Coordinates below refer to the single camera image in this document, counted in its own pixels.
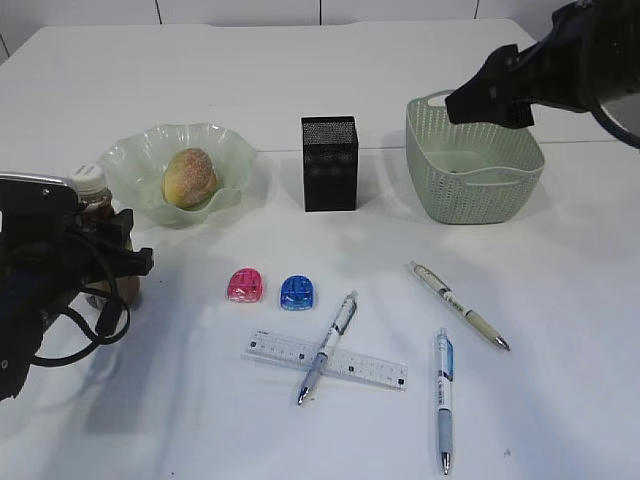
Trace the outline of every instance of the pink pencil sharpener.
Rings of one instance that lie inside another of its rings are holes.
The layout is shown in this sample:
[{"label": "pink pencil sharpener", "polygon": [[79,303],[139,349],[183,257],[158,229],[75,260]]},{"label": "pink pencil sharpener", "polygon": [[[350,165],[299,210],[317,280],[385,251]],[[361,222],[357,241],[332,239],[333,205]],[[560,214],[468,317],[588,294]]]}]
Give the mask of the pink pencil sharpener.
[{"label": "pink pencil sharpener", "polygon": [[254,303],[262,298],[262,276],[253,268],[243,268],[233,274],[227,287],[227,298],[232,302]]}]

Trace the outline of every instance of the white ruler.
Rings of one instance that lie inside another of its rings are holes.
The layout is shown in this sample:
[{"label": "white ruler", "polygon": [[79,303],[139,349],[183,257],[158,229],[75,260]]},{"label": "white ruler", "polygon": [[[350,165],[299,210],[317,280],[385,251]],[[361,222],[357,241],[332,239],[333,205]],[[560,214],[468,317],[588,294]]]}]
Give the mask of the white ruler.
[{"label": "white ruler", "polygon": [[[319,344],[257,330],[247,345],[246,355],[269,363],[306,370]],[[324,374],[368,385],[404,391],[407,389],[406,365],[333,349]]]}]

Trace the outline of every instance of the black mesh pen holder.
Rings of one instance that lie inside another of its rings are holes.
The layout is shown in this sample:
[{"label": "black mesh pen holder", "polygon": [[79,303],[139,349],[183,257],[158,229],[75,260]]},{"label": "black mesh pen holder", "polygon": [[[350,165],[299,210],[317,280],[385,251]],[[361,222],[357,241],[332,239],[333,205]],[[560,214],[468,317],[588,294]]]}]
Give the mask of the black mesh pen holder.
[{"label": "black mesh pen holder", "polygon": [[355,210],[358,186],[358,134],[355,119],[303,118],[302,151],[305,210]]}]

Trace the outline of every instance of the blue pencil sharpener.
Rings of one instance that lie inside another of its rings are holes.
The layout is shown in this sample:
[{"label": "blue pencil sharpener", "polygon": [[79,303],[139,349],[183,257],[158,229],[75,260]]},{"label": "blue pencil sharpener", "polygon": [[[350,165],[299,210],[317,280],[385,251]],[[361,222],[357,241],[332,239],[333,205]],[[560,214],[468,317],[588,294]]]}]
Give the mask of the blue pencil sharpener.
[{"label": "blue pencil sharpener", "polygon": [[280,289],[280,306],[285,310],[309,310],[313,307],[313,284],[302,275],[287,278]]}]

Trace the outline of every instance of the bread roll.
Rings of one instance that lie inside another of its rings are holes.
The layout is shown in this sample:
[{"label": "bread roll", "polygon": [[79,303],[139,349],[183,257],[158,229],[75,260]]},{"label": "bread roll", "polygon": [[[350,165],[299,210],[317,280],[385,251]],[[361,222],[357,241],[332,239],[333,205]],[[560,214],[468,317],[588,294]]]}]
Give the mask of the bread roll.
[{"label": "bread roll", "polygon": [[189,208],[211,197],[218,178],[209,156],[199,148],[187,148],[171,159],[162,177],[167,203]]}]

